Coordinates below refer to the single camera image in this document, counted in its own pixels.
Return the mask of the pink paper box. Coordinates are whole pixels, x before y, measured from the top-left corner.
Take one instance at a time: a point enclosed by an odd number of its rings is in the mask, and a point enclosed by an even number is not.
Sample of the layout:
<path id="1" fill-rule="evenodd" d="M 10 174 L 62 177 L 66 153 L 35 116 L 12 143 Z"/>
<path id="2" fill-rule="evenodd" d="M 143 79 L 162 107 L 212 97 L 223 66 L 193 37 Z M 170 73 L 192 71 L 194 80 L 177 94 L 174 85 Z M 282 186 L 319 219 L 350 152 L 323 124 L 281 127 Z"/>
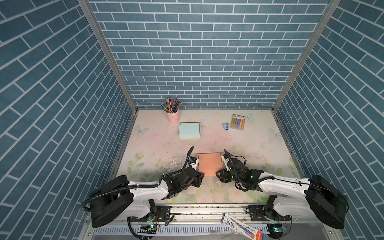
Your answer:
<path id="1" fill-rule="evenodd" d="M 221 153 L 200 153 L 197 158 L 199 172 L 204 173 L 205 177 L 215 177 L 216 172 L 224 168 Z"/>

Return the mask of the mint green paper box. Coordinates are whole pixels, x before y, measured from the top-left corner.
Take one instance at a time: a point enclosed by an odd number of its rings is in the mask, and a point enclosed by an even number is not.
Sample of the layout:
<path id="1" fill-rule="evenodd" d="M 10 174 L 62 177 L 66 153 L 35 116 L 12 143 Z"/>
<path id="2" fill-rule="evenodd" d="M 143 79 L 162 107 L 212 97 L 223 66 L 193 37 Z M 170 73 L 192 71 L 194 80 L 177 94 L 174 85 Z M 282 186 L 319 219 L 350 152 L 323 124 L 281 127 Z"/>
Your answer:
<path id="1" fill-rule="evenodd" d="M 201 137 L 201 123 L 184 122 L 179 125 L 180 139 L 196 139 Z"/>

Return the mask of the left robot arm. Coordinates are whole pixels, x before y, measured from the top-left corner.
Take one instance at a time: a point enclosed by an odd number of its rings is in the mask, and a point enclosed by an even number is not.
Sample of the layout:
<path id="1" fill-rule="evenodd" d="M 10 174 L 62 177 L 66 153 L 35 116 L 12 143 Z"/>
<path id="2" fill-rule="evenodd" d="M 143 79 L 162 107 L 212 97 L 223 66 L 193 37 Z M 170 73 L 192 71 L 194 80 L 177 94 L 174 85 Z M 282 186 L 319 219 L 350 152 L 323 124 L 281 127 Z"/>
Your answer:
<path id="1" fill-rule="evenodd" d="M 155 200 L 176 197 L 189 187 L 198 188 L 204 173 L 197 170 L 198 159 L 192 157 L 194 147 L 187 153 L 181 169 L 163 174 L 156 182 L 130 182 L 121 175 L 92 192 L 81 203 L 81 210 L 89 212 L 93 228 L 105 226 L 118 217 L 149 222 L 159 216 Z"/>

